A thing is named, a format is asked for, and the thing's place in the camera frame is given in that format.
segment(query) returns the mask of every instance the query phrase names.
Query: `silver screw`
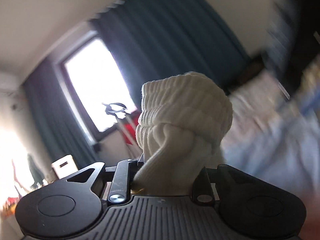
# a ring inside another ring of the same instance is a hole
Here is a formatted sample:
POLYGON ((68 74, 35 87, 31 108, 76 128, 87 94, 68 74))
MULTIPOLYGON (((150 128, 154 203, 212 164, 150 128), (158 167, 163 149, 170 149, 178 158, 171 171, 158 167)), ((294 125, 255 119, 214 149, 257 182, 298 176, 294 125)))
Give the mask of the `silver screw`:
POLYGON ((125 197, 120 195, 120 194, 115 194, 115 195, 111 195, 109 197, 109 200, 112 202, 112 203, 121 203, 123 201, 125 201, 125 197))
POLYGON ((202 203, 208 203, 208 202, 212 201, 212 199, 213 198, 210 195, 199 195, 197 197, 197 200, 202 203))

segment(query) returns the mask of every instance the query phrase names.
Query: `bright window pane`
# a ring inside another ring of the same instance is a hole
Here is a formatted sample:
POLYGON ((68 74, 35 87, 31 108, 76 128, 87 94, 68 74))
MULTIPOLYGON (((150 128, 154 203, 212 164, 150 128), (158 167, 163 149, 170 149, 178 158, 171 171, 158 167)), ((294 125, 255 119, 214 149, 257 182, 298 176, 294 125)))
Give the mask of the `bright window pane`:
POLYGON ((102 103, 122 103, 132 113, 137 108, 116 62, 104 43, 96 38, 65 64, 73 87, 99 131, 111 127, 116 118, 105 113, 102 103))

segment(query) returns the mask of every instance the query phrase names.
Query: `ribbed black surface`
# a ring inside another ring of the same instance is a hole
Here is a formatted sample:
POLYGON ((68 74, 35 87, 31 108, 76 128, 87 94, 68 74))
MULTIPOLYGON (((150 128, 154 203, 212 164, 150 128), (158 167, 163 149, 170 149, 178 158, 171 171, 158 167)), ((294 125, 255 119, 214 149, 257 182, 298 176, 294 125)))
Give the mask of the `ribbed black surface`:
POLYGON ((108 209, 91 231, 74 240, 249 240, 229 229, 212 207, 197 206, 188 196, 135 196, 108 209))

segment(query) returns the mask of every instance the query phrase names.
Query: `blue curtain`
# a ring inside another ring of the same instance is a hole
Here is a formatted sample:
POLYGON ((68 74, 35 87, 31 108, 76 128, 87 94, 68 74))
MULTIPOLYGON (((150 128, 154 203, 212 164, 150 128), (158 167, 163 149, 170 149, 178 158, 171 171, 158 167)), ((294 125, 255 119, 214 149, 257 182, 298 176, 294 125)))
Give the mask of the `blue curtain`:
POLYGON ((138 108, 145 82, 196 71, 226 90, 248 60, 205 0, 127 0, 91 23, 138 108))
POLYGON ((52 162, 69 154, 79 169, 99 161, 72 113, 49 58, 31 73, 23 88, 52 162))

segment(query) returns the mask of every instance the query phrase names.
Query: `black circular joint cover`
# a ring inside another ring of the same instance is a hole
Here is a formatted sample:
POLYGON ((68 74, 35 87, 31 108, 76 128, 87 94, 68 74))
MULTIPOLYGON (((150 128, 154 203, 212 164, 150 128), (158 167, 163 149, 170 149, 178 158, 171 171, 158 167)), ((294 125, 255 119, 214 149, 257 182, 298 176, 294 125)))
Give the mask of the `black circular joint cover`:
POLYGON ((287 238, 300 231, 306 218, 302 201, 277 187, 239 184, 220 203, 222 219, 253 238, 287 238))
POLYGON ((90 186, 61 179, 24 196, 16 208, 16 219, 24 234, 60 238, 86 230, 102 210, 90 186))

